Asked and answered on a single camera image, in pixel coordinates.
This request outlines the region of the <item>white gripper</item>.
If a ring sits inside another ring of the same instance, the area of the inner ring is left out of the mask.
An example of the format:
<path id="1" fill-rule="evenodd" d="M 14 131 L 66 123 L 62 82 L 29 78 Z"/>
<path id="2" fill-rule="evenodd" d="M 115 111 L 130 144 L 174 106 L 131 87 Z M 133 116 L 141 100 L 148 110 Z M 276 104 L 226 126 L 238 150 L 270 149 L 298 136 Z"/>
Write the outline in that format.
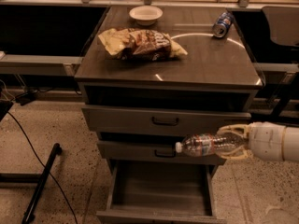
<path id="1" fill-rule="evenodd" d="M 220 127 L 217 134 L 232 133 L 242 138 L 249 137 L 249 149 L 253 155 L 262 161 L 283 161 L 282 140 L 285 127 L 270 122 L 253 122 L 233 124 Z M 241 161 L 250 157 L 245 149 L 223 154 L 226 160 Z"/>

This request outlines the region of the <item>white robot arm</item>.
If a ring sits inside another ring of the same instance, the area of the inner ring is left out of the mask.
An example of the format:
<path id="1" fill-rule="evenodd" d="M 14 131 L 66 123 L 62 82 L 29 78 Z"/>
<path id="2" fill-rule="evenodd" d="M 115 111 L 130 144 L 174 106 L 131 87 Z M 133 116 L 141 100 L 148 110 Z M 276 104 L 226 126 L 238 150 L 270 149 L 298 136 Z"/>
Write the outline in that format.
<path id="1" fill-rule="evenodd" d="M 225 133 L 240 136 L 251 153 L 262 161 L 299 162 L 299 128 L 253 122 L 223 126 L 217 131 Z"/>

